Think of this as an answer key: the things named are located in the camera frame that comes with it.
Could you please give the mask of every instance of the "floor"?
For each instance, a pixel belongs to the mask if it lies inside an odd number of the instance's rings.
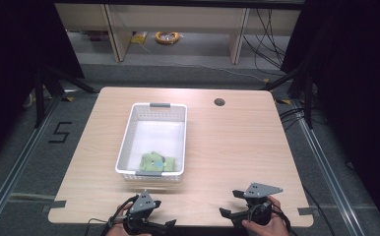
[[[160,45],[155,42],[154,33],[150,32],[144,45],[130,45],[125,60],[121,63],[114,61],[108,41],[90,41],[88,36],[81,32],[68,32],[68,34],[79,62],[87,75],[92,78],[90,83],[97,86],[113,83],[103,76],[103,71],[99,71],[104,69],[97,69],[101,68],[100,66],[111,66],[111,69],[129,66],[197,68],[213,75],[225,73],[237,78],[247,78],[260,85],[267,79],[278,77],[273,74],[283,74],[264,58],[254,56],[247,42],[242,45],[238,64],[232,65],[228,56],[226,35],[221,34],[183,33],[177,43]],[[247,35],[247,41],[254,47],[258,45],[258,38],[255,35]],[[279,36],[274,40],[280,49],[285,50],[289,37]],[[270,40],[266,44],[270,48],[273,47]],[[264,47],[261,52],[275,63],[280,63],[275,52]],[[294,100],[291,104],[284,103],[287,99],[285,90],[288,86],[289,82],[273,91],[281,114],[301,106],[301,100]],[[70,85],[64,85],[64,89],[68,94],[77,92],[77,89]],[[52,137],[57,122],[70,120],[74,125],[80,124],[70,133],[74,140],[67,142],[64,147],[55,148],[49,145],[49,140],[41,138],[32,150],[26,150],[26,144],[34,142],[31,136],[36,132],[32,126],[35,119],[34,106],[30,106],[31,103],[34,104],[34,100],[27,98],[26,112],[19,117],[16,122],[18,125],[14,127],[0,153],[0,193],[6,192],[3,183],[10,181],[9,173],[15,171],[20,173],[19,177],[13,180],[13,187],[8,189],[9,195],[3,197],[3,202],[6,204],[0,206],[0,235],[84,233],[85,225],[55,225],[46,220],[48,208],[64,176],[55,174],[55,171],[65,173],[75,150],[76,140],[80,138],[84,124],[87,123],[88,115],[76,114],[90,114],[96,95],[76,93],[76,99],[81,102],[77,102],[75,107],[69,102],[58,101],[54,105],[53,100],[47,101],[49,108],[54,107],[51,110],[54,114],[50,118],[50,124],[43,128],[44,134],[41,135]],[[362,187],[353,169],[346,166],[348,159],[344,156],[330,126],[325,124],[323,114],[314,111],[312,131],[306,128],[301,113],[289,113],[289,115],[291,116],[282,121],[283,126],[305,191],[311,193],[307,196],[315,218],[312,227],[295,228],[297,234],[380,235],[380,214],[377,207]],[[315,140],[318,143],[313,148],[311,144],[316,142]],[[33,153],[32,157],[29,157],[26,163],[20,162],[22,156],[24,154],[30,156],[29,153]],[[92,228],[89,235],[99,235],[98,232],[101,232],[101,228]]]

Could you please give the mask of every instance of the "gray carpet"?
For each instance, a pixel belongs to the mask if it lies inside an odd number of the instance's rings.
[[[229,72],[207,68],[178,67],[140,67],[140,66],[99,66],[82,65],[86,75],[85,83],[101,89],[106,86],[119,87],[160,87],[193,89],[259,89],[264,79],[274,81],[278,76],[267,75],[256,70],[232,70],[237,74],[254,75],[258,79],[236,76]],[[62,82],[65,89],[77,89]],[[273,90],[276,99],[286,98],[285,91],[289,83]],[[47,220],[46,210],[65,175],[72,154],[76,148],[83,129],[97,98],[77,90],[67,94],[74,96],[71,102],[61,101],[51,116],[49,125],[35,149],[11,199],[0,216],[0,235],[84,235],[86,225],[52,224]],[[293,107],[278,104],[280,113]],[[356,210],[358,218],[367,235],[380,235],[380,214],[366,193],[353,169],[345,166],[346,157],[337,143],[331,127],[325,124],[324,116],[319,110],[313,111],[314,132],[322,149],[330,159],[348,199]],[[34,125],[34,106],[27,108],[15,124],[7,142],[0,152],[0,186],[7,173],[28,140]],[[49,141],[62,140],[53,132],[59,122],[71,122],[61,125],[60,130],[70,132],[65,143],[51,144]],[[298,122],[284,122],[286,137],[290,145],[296,167],[303,185],[328,217],[336,235],[348,235],[348,229],[327,187],[313,152],[307,143]],[[312,208],[316,205],[308,197]],[[315,215],[314,224],[309,228],[294,228],[298,235],[331,235],[322,215]],[[89,235],[99,235],[100,228],[93,228]]]

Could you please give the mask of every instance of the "metal rail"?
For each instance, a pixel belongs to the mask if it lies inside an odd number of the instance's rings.
[[[294,108],[300,108],[301,106],[298,104],[298,101],[293,102]],[[329,190],[335,200],[335,203],[340,210],[341,216],[343,217],[347,229],[350,235],[365,235],[361,224],[356,217],[355,210],[352,208],[347,195],[345,194],[343,188],[341,187],[340,182],[338,181],[335,172],[333,171],[331,164],[329,163],[325,152],[322,150],[318,139],[315,136],[315,133],[312,129],[309,129],[308,125],[304,121],[304,119],[300,120],[300,127],[303,130],[304,136],[306,137],[307,142],[309,143],[313,154],[318,162],[318,165],[322,171],[323,177],[328,184]]]
[[[30,139],[28,140],[27,144],[25,145],[24,149],[22,150],[21,154],[19,155],[16,163],[12,167],[12,170],[10,171],[9,175],[7,176],[5,182],[3,183],[2,187],[0,188],[0,213],[2,212],[3,208],[5,207],[9,196],[11,195],[12,191],[14,190],[16,184],[18,183],[19,179],[21,178],[25,167],[27,166],[30,157],[36,148],[40,137],[42,136],[42,133],[44,129],[46,128],[50,117],[52,115],[52,112],[55,110],[55,107],[59,104],[61,97],[54,97],[52,98],[50,104],[48,105],[45,117],[40,123],[40,125],[35,128],[30,136]]]

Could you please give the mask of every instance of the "basket handle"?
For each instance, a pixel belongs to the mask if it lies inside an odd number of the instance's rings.
[[[162,172],[161,171],[137,171],[135,172],[136,176],[156,176],[161,177]]]
[[[156,103],[156,102],[151,102],[150,107],[165,107],[169,108],[171,107],[171,103]]]

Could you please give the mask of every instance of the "black cable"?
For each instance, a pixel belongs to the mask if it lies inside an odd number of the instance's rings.
[[[285,121],[283,121],[284,118],[286,118],[287,116],[290,116],[290,115],[294,115],[294,114],[296,114],[297,112],[300,112],[300,110],[299,110],[299,111],[295,111],[295,110],[293,110],[292,112],[290,112],[290,113],[288,113],[288,114],[285,114],[285,115],[281,116],[280,119],[282,120],[282,123],[285,123]],[[323,116],[323,115],[322,115],[322,114],[313,114],[313,115],[310,115],[310,116]],[[321,125],[327,125],[327,124],[322,123],[322,122],[320,122],[320,121],[317,121],[317,120],[315,120],[315,119],[313,119],[313,121],[315,121],[316,123],[321,124]]]
[[[244,37],[246,43],[248,44],[248,46],[251,48],[251,50],[252,50],[256,55],[261,56],[262,58],[264,58],[266,61],[268,61],[268,62],[269,62],[270,64],[272,64],[273,66],[275,66],[275,67],[277,67],[277,68],[280,67],[280,65],[279,65],[277,62],[273,61],[273,60],[270,59],[268,56],[264,55],[262,52],[260,52],[260,51],[258,50],[258,47],[259,47],[261,44],[258,45],[257,48],[255,48],[255,47],[254,47],[254,46],[248,41],[248,39],[246,38],[245,35],[244,35],[243,37]]]
[[[325,219],[326,224],[328,225],[329,230],[331,231],[331,235],[335,236],[334,229],[332,228],[331,224],[329,223],[328,218],[326,217],[325,213],[323,212],[323,210],[319,206],[318,202],[313,198],[312,194],[309,192],[309,190],[307,190],[306,186],[304,186],[303,184],[301,184],[301,186],[303,186],[304,192],[306,192],[306,194],[310,197],[310,199],[313,201],[313,203],[318,207],[319,213],[322,214],[323,218]]]
[[[313,120],[314,122],[320,124],[320,125],[328,126],[328,122],[327,122],[327,121],[325,121],[325,123],[323,123],[323,122],[317,121],[317,120],[315,120],[315,119],[312,119],[312,120]]]
[[[255,68],[257,68],[257,70],[258,71],[260,71],[260,72],[262,72],[262,73],[265,73],[265,74],[269,74],[269,75],[274,75],[274,76],[283,76],[283,75],[280,75],[280,74],[276,74],[276,73],[271,73],[271,72],[266,72],[266,71],[263,71],[263,70],[261,70],[259,67],[258,67],[258,65],[257,65],[257,53],[255,53],[254,54],[254,65],[255,65]]]
[[[96,218],[91,218],[86,226],[86,232],[85,232],[85,236],[87,236],[89,234],[89,230],[90,230],[90,227],[91,227],[91,221],[92,220],[96,220],[96,221],[100,221],[100,222],[105,222],[105,228],[104,230],[101,232],[101,235],[106,235],[107,231],[113,226],[112,223],[114,221],[114,219],[116,218],[116,216],[119,214],[120,210],[122,210],[123,208],[126,207],[126,205],[128,205],[130,202],[135,202],[137,199],[139,198],[138,195],[136,195],[135,197],[132,197],[130,199],[128,199],[125,203],[123,203],[117,210],[116,212],[114,213],[113,216],[111,216],[107,221],[104,221],[104,220],[101,220],[101,219],[96,219]]]
[[[301,118],[301,117],[293,117],[293,118],[290,118],[290,119],[286,119],[286,120],[284,120],[284,121],[282,121],[282,124],[284,124],[284,123],[287,123],[288,121],[292,121],[292,120],[299,120],[299,118]]]
[[[273,14],[273,10],[269,9],[268,13],[269,13],[269,17],[268,17],[268,20],[269,20],[269,21],[268,21],[267,26],[266,26],[266,25],[264,24],[263,19],[261,18],[260,12],[259,12],[258,9],[257,9],[257,15],[258,15],[258,18],[260,19],[261,25],[263,26],[263,29],[264,29],[264,36],[266,35],[267,38],[270,40],[270,42],[272,43],[272,45],[273,45],[273,47],[274,47],[274,50],[271,49],[271,48],[269,48],[268,46],[266,46],[266,45],[262,42],[263,40],[261,40],[260,43],[262,43],[262,44],[263,44],[266,48],[268,48],[270,51],[275,52],[277,58],[279,59],[280,64],[282,64],[282,63],[283,63],[283,60],[282,60],[281,55],[283,55],[283,54],[281,54],[281,52],[284,52],[284,51],[281,50],[279,47],[277,47],[276,42],[274,41],[273,25],[272,25],[272,23],[271,23],[271,16],[272,16],[272,14]]]
[[[297,113],[297,112],[302,111],[302,110],[304,110],[304,108],[293,108],[291,110],[287,110],[287,111],[279,114],[279,116],[280,116],[280,119],[283,120],[287,116],[287,114],[291,115],[293,113]]]
[[[267,46],[266,44],[263,43],[264,37],[266,37],[265,34],[263,35],[263,37],[262,37],[261,39],[258,37],[258,35],[255,35],[255,37],[256,37],[257,40],[260,42],[260,44],[262,44],[265,48],[267,48],[267,49],[269,49],[270,51],[273,51],[273,52],[274,52],[274,50],[273,50],[272,48],[270,48],[269,46]]]
[[[287,131],[292,125],[294,125],[294,123],[296,123],[297,121],[303,119],[304,116],[301,116],[301,117],[296,117],[295,118],[295,121],[293,121],[291,124],[289,124],[286,128],[285,128],[285,131]]]
[[[101,219],[96,219],[96,218],[91,218],[89,219],[89,222],[87,223],[87,226],[86,226],[86,232],[85,232],[85,236],[87,236],[89,234],[89,230],[91,228],[91,222],[92,220],[94,221],[98,221],[98,222],[101,222],[101,223],[106,223],[107,221],[104,221],[104,220],[101,220]]]
[[[279,207],[279,206],[276,206],[276,205],[273,205],[273,207],[276,207],[280,212],[272,209],[272,212],[275,213],[276,215],[278,215],[284,222],[285,222],[285,228],[287,229],[287,232],[288,233],[293,233],[295,236],[297,236],[297,234],[291,229],[291,223],[290,223],[290,220],[288,219],[288,217],[285,215],[285,213],[283,212],[283,210]]]

